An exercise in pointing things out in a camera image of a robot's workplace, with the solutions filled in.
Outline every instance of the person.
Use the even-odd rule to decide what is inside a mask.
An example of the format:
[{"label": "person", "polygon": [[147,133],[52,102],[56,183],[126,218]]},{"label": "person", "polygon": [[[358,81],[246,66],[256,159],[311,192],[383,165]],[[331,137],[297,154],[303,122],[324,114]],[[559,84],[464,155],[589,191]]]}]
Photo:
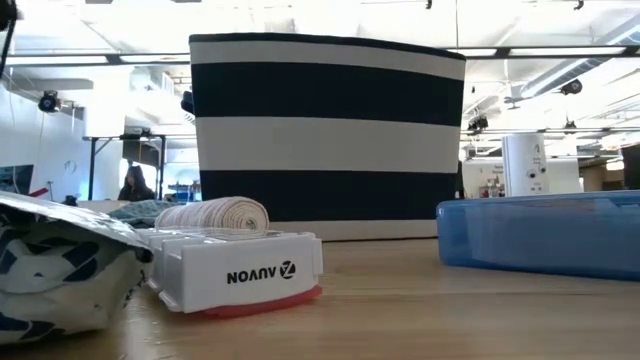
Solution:
[{"label": "person", "polygon": [[456,195],[458,195],[458,199],[465,198],[462,179],[462,161],[458,161],[458,175],[456,176]]},{"label": "person", "polygon": [[118,200],[142,201],[153,200],[154,198],[155,193],[147,187],[140,166],[129,167],[127,176],[124,179],[124,186],[120,190],[120,195],[118,195]]}]

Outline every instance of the white pill organizer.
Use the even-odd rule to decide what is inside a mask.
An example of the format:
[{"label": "white pill organizer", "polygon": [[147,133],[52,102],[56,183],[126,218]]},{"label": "white pill organizer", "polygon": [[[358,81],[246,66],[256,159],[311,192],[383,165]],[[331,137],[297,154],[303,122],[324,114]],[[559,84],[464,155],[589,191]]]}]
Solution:
[{"label": "white pill organizer", "polygon": [[235,317],[321,293],[322,242],[312,233],[175,228],[139,234],[155,255],[148,284],[171,311]]}]

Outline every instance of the blue and white bag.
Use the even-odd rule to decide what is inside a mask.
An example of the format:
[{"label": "blue and white bag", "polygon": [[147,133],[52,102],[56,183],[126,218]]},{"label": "blue and white bag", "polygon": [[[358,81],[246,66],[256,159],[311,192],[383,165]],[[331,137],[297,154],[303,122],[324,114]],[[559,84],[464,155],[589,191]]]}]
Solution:
[{"label": "blue and white bag", "polygon": [[108,215],[0,192],[0,344],[107,327],[152,260]]}]

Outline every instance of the red base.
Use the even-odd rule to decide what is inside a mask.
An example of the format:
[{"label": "red base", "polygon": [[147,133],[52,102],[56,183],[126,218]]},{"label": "red base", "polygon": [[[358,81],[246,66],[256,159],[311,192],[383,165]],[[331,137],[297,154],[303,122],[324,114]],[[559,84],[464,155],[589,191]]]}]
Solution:
[{"label": "red base", "polygon": [[49,192],[49,189],[47,189],[47,188],[42,188],[42,189],[40,189],[40,190],[36,190],[36,191],[32,192],[31,194],[29,194],[29,196],[31,196],[31,197],[38,197],[38,196],[44,195],[44,194],[46,194],[46,193],[48,193],[48,192]]},{"label": "red base", "polygon": [[248,316],[268,311],[287,309],[313,300],[322,294],[322,288],[315,286],[303,293],[258,304],[228,305],[205,310],[204,313],[218,319],[228,319],[240,316]]}]

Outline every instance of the wooden table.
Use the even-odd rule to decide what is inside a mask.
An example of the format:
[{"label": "wooden table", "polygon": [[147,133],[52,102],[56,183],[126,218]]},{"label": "wooden table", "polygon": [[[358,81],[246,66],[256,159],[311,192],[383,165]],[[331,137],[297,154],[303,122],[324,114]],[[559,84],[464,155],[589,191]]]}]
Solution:
[{"label": "wooden table", "polygon": [[141,292],[107,331],[0,348],[0,359],[640,358],[640,284],[447,268],[435,240],[324,251],[312,304],[212,321]]}]

